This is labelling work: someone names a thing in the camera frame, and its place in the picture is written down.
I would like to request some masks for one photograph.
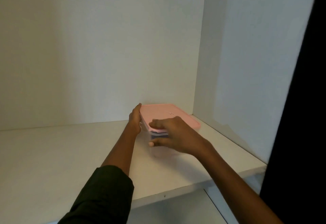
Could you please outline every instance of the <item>left hand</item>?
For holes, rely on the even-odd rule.
[[[139,134],[141,131],[141,127],[139,125],[141,121],[141,115],[139,113],[140,108],[141,108],[141,103],[139,103],[129,114],[129,124],[136,129],[137,134]]]

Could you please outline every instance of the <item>right hand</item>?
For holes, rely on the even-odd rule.
[[[210,145],[209,141],[199,135],[180,117],[153,119],[149,126],[155,129],[166,129],[169,133],[169,138],[151,140],[150,147],[165,146],[197,157],[202,150]]]

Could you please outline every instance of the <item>clear plastic container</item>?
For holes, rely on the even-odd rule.
[[[173,104],[143,105],[140,109],[140,114],[142,119],[141,129],[144,132],[144,140],[147,143],[155,138],[169,137],[167,130],[154,129],[148,125],[153,119],[166,119],[179,116],[194,130],[199,131],[201,127],[197,120]],[[150,147],[149,149],[150,153],[158,158],[180,154],[174,149],[167,147]]]

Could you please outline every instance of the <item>shirt sleeve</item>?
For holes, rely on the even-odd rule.
[[[126,223],[134,186],[116,166],[97,168],[58,224]]]

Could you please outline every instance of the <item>container lid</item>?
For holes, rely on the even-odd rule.
[[[180,108],[176,107],[173,104],[158,104],[158,105],[142,105],[140,109],[141,118],[150,132],[155,133],[166,133],[165,129],[153,129],[148,124],[153,119],[166,119],[166,118],[174,118],[179,116],[185,121],[193,129],[199,129],[201,124],[192,118],[190,115],[185,113]]]

